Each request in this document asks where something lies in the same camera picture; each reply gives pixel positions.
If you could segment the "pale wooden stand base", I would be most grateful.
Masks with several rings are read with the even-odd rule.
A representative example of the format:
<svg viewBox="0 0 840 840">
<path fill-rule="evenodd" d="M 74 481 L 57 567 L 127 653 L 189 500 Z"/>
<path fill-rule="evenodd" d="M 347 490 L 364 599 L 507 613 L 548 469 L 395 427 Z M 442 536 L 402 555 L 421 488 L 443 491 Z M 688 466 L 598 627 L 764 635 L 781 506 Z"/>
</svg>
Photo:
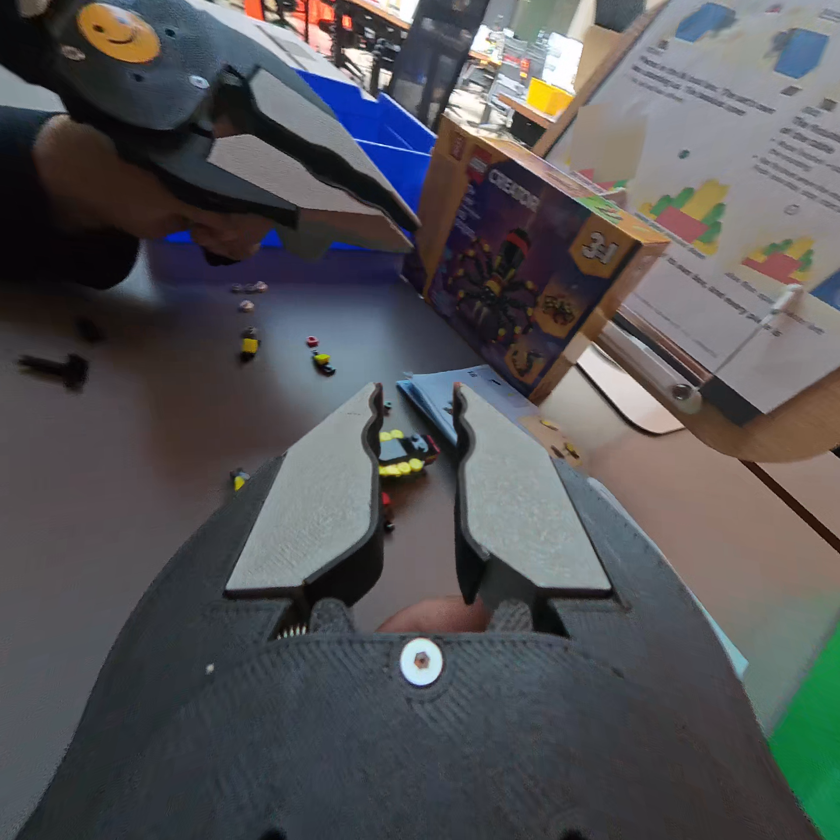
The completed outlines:
<svg viewBox="0 0 840 840">
<path fill-rule="evenodd" d="M 704 407 L 698 373 L 620 314 L 579 349 L 574 370 L 642 434 L 675 433 L 684 427 L 684 417 L 698 415 Z M 699 395 L 678 403 L 670 394 L 678 384 L 699 387 Z"/>
</svg>

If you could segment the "long black lego piece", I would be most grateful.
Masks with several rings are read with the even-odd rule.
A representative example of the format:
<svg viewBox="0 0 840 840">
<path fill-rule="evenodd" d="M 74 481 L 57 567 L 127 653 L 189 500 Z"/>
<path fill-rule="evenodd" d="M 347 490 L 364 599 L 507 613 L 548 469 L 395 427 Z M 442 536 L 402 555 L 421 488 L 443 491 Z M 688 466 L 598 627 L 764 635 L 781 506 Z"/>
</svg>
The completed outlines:
<svg viewBox="0 0 840 840">
<path fill-rule="evenodd" d="M 18 357 L 17 366 L 28 374 L 60 382 L 74 392 L 80 391 L 88 381 L 89 362 L 76 353 L 69 353 L 64 360 L 25 354 Z"/>
</svg>

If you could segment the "person's left hand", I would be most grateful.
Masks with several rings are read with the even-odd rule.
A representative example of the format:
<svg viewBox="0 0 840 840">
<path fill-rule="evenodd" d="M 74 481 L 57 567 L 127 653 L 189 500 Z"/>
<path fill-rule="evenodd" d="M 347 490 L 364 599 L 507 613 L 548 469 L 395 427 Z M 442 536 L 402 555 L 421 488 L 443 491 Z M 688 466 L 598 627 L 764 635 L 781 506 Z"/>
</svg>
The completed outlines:
<svg viewBox="0 0 840 840">
<path fill-rule="evenodd" d="M 118 230 L 140 239 L 188 231 L 194 244 L 226 259 L 252 256 L 271 230 L 253 214 L 214 213 L 176 198 L 154 175 L 124 161 L 113 143 L 66 114 L 38 132 L 33 160 L 63 227 Z"/>
</svg>

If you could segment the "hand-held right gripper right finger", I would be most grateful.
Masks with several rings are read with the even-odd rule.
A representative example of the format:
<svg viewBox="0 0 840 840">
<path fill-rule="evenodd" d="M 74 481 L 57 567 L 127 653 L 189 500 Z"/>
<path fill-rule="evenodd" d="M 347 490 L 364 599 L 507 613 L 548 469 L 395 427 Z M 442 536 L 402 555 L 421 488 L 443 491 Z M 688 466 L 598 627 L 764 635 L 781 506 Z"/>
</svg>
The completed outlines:
<svg viewBox="0 0 840 840">
<path fill-rule="evenodd" d="M 612 583 L 560 463 L 465 384 L 454 389 L 455 567 L 467 604 L 604 600 Z"/>
</svg>

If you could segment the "partly built lego spider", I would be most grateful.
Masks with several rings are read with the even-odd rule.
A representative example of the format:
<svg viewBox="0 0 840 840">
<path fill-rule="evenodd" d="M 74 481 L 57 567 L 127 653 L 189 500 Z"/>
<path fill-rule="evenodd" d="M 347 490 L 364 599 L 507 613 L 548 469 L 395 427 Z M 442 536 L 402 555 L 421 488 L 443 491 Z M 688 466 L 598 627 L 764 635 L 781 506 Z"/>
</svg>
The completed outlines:
<svg viewBox="0 0 840 840">
<path fill-rule="evenodd" d="M 421 476 L 439 457 L 440 449 L 427 434 L 404 434 L 398 429 L 379 433 L 379 474 L 384 480 Z"/>
</svg>

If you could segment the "background wooden desk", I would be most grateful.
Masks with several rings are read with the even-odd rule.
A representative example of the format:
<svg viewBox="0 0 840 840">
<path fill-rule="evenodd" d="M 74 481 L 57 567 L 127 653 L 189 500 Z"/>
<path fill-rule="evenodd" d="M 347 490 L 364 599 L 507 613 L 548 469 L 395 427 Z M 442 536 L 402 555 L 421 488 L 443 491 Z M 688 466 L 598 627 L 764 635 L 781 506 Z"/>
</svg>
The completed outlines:
<svg viewBox="0 0 840 840">
<path fill-rule="evenodd" d="M 550 121 L 539 112 L 531 110 L 525 98 L 516 98 L 509 94 L 500 94 L 502 104 L 512 110 L 508 127 L 511 137 L 520 144 L 531 149 L 544 135 L 545 131 L 560 117 Z"/>
</svg>

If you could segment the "green plastic bin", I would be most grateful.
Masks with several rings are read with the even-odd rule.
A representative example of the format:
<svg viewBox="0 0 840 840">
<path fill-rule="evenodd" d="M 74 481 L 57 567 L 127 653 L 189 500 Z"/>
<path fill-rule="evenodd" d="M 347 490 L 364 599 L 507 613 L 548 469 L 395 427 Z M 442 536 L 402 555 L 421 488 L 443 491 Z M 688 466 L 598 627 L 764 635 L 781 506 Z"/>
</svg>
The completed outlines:
<svg viewBox="0 0 840 840">
<path fill-rule="evenodd" d="M 839 632 L 826 642 L 770 740 L 785 779 L 825 839 L 839 838 Z"/>
</svg>

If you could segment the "lego set box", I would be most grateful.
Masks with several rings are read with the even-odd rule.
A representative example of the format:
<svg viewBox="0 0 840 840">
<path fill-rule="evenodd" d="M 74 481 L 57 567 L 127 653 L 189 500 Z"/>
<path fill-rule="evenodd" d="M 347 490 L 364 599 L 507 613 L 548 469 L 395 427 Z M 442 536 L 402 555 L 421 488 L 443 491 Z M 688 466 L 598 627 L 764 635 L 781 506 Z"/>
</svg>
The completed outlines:
<svg viewBox="0 0 840 840">
<path fill-rule="evenodd" d="M 447 116 L 417 215 L 404 277 L 535 404 L 671 243 L 529 150 Z"/>
</svg>

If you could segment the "yellow plastic bin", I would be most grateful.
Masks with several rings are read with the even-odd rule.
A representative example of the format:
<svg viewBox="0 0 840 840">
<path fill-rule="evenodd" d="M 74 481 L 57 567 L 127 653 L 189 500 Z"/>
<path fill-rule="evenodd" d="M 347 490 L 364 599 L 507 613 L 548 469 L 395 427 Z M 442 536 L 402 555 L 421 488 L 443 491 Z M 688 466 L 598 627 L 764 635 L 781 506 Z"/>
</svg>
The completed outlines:
<svg viewBox="0 0 840 840">
<path fill-rule="evenodd" d="M 529 109 L 539 112 L 552 121 L 568 108 L 573 99 L 573 91 L 567 91 L 540 78 L 531 77 L 525 102 Z"/>
</svg>

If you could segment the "blue instruction booklet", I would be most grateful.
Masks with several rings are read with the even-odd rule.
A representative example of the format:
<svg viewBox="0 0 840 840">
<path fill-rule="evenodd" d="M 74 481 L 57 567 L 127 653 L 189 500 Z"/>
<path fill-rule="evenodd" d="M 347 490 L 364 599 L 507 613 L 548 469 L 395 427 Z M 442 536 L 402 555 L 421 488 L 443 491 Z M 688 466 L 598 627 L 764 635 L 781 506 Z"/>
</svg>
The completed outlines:
<svg viewBox="0 0 840 840">
<path fill-rule="evenodd" d="M 504 417 L 535 438 L 552 457 L 581 469 L 583 458 L 560 426 L 541 415 L 537 406 L 516 391 L 488 365 L 432 374 L 405 374 L 397 389 L 431 421 L 451 445 L 456 445 L 453 396 L 456 384 L 467 385 Z"/>
</svg>

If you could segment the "person's right hand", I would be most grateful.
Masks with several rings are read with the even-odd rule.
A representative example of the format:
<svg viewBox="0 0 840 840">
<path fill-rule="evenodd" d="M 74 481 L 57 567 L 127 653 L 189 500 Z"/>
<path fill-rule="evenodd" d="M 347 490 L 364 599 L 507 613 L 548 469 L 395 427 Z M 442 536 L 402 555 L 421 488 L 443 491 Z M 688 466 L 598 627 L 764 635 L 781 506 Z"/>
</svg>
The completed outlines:
<svg viewBox="0 0 840 840">
<path fill-rule="evenodd" d="M 386 619 L 376 632 L 431 637 L 439 634 L 475 634 L 487 630 L 491 611 L 476 599 L 465 604 L 459 596 L 428 598 L 407 606 Z"/>
</svg>

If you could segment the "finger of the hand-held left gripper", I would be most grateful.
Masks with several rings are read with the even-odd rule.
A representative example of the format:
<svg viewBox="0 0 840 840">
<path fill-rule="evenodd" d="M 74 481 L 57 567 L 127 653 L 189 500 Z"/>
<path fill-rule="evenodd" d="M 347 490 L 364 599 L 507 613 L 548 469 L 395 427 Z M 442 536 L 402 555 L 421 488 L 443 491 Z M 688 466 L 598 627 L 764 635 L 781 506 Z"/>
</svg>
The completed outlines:
<svg viewBox="0 0 840 840">
<path fill-rule="evenodd" d="M 407 254 L 415 213 L 353 140 L 316 175 L 252 134 L 210 140 L 188 134 L 153 143 L 151 166 L 183 201 L 223 214 L 272 222 L 286 250 L 319 259 L 334 244 Z"/>
<path fill-rule="evenodd" d="M 294 86 L 258 67 L 226 66 L 214 94 L 213 164 L 251 186 L 355 234 L 410 233 L 412 208 L 319 97 L 295 73 Z"/>
</svg>

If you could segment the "person's left forearm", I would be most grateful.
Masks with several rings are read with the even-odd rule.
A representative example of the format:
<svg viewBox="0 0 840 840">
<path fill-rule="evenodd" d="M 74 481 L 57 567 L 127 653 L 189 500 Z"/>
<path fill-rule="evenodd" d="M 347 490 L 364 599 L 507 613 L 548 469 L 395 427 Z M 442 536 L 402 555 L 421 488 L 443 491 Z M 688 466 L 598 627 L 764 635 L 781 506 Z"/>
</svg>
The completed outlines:
<svg viewBox="0 0 840 840">
<path fill-rule="evenodd" d="M 2 279 L 107 290 L 131 272 L 140 240 L 112 228 L 76 232 L 62 226 L 34 157 L 39 132 L 54 116 L 1 107 Z"/>
</svg>

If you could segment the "black office chair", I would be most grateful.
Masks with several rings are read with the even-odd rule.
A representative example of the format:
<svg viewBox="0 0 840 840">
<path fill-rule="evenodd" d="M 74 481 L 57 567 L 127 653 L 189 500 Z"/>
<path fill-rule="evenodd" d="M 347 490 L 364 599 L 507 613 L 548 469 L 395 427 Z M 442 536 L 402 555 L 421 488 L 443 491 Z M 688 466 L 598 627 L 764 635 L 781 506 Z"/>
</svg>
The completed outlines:
<svg viewBox="0 0 840 840">
<path fill-rule="evenodd" d="M 488 1 L 420 1 L 386 94 L 433 133 L 467 62 Z"/>
</svg>

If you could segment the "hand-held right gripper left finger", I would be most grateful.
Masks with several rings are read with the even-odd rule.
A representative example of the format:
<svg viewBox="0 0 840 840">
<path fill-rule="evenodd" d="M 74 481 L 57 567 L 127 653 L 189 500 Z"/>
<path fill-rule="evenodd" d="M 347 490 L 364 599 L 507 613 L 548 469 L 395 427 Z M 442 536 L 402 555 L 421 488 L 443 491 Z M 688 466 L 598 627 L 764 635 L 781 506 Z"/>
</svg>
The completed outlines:
<svg viewBox="0 0 840 840">
<path fill-rule="evenodd" d="M 352 607 L 384 568 L 379 473 L 382 385 L 364 385 L 290 446 L 261 502 L 224 593 Z"/>
</svg>

